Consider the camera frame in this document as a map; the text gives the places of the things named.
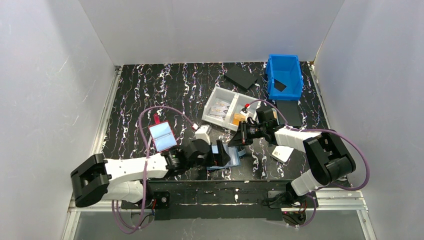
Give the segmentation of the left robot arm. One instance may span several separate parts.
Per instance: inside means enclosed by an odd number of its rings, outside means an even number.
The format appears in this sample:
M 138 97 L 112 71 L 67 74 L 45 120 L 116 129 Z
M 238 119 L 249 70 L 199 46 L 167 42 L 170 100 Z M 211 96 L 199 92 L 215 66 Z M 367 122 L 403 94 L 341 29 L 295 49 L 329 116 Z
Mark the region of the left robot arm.
M 148 179 L 178 176 L 198 166 L 224 167 L 230 153 L 219 139 L 214 145 L 205 141 L 208 135 L 208 126 L 202 125 L 190 143 L 149 157 L 107 159 L 93 154 L 70 174 L 75 206 L 85 208 L 106 200 L 148 205 L 154 200 Z

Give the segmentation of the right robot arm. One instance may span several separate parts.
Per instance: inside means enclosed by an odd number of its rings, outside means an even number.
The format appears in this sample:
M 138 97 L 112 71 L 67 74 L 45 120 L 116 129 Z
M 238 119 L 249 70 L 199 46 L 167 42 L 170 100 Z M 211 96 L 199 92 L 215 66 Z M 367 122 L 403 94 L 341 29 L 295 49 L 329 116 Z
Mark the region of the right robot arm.
M 327 131 L 291 130 L 279 124 L 269 106 L 256 110 L 257 119 L 248 117 L 240 121 L 230 147 L 248 146 L 255 139 L 264 138 L 275 146 L 290 147 L 303 152 L 309 170 L 286 184 L 282 194 L 294 201 L 309 192 L 328 186 L 356 169 L 355 161 L 339 136 Z

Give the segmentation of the blue leather card holder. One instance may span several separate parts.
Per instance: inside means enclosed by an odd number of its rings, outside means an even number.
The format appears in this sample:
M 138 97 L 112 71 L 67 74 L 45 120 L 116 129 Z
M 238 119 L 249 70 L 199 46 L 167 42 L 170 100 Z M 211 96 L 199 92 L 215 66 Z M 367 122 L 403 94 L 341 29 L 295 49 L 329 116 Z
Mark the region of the blue leather card holder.
M 228 147 L 226 144 L 223 145 L 224 159 L 222 160 L 223 165 L 207 166 L 208 171 L 215 171 L 221 169 L 228 169 L 232 167 L 238 167 L 241 165 L 241 157 L 246 154 L 246 150 L 241 146 Z

